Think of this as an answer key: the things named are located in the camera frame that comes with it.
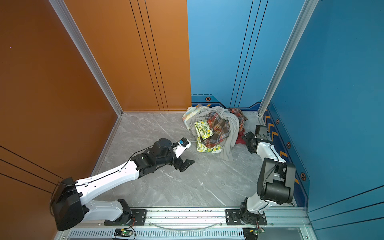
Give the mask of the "red cloth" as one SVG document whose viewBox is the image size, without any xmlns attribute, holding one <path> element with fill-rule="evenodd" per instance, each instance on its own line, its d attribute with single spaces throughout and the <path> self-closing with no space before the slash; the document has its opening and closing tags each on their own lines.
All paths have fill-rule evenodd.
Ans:
<svg viewBox="0 0 384 240">
<path fill-rule="evenodd" d="M 245 129 L 243 129 L 241 132 L 239 132 L 237 140 L 236 140 L 236 144 L 243 144 L 243 145 L 246 144 L 246 141 L 243 138 L 244 135 L 245 135 Z"/>
</svg>

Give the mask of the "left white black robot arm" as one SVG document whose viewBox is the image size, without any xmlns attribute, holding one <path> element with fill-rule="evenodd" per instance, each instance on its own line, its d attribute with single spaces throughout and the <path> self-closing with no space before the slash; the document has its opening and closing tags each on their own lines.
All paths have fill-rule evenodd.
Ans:
<svg viewBox="0 0 384 240">
<path fill-rule="evenodd" d="M 132 154 L 128 160 L 108 171 L 85 179 L 67 178 L 58 183 L 50 209 L 58 231 L 69 230 L 81 222 L 102 220 L 106 226 L 131 226 L 137 220 L 124 199 L 97 201 L 96 197 L 122 184 L 154 173 L 163 166 L 184 172 L 195 163 L 181 155 L 191 146 L 182 138 L 172 143 L 161 138 L 153 145 Z"/>
</svg>

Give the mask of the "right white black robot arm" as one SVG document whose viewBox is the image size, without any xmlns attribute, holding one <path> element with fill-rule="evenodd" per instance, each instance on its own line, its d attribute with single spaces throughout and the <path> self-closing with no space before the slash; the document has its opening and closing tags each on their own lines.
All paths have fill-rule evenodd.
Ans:
<svg viewBox="0 0 384 240">
<path fill-rule="evenodd" d="M 294 198 L 296 166 L 284 160 L 264 134 L 243 136 L 250 153 L 263 160 L 256 193 L 240 206 L 240 220 L 245 225 L 266 225 L 265 211 L 277 205 L 290 204 Z"/>
</svg>

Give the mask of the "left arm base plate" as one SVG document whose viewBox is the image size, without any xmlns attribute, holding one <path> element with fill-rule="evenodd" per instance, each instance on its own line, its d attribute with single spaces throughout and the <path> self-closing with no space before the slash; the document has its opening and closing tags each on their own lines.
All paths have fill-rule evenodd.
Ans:
<svg viewBox="0 0 384 240">
<path fill-rule="evenodd" d="M 123 212 L 115 221 L 105 220 L 104 226 L 144 226 L 147 217 L 147 210 L 137 209 Z"/>
</svg>

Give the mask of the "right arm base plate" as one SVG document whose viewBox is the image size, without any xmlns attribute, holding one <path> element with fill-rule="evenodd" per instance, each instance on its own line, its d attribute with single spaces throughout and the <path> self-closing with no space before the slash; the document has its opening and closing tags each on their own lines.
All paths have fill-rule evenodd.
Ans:
<svg viewBox="0 0 384 240">
<path fill-rule="evenodd" d="M 226 223 L 228 226 L 240 226 L 240 225 L 259 225 L 266 226 L 267 218 L 265 214 L 257 215 L 247 211 L 241 213 L 240 209 L 226 209 Z"/>
</svg>

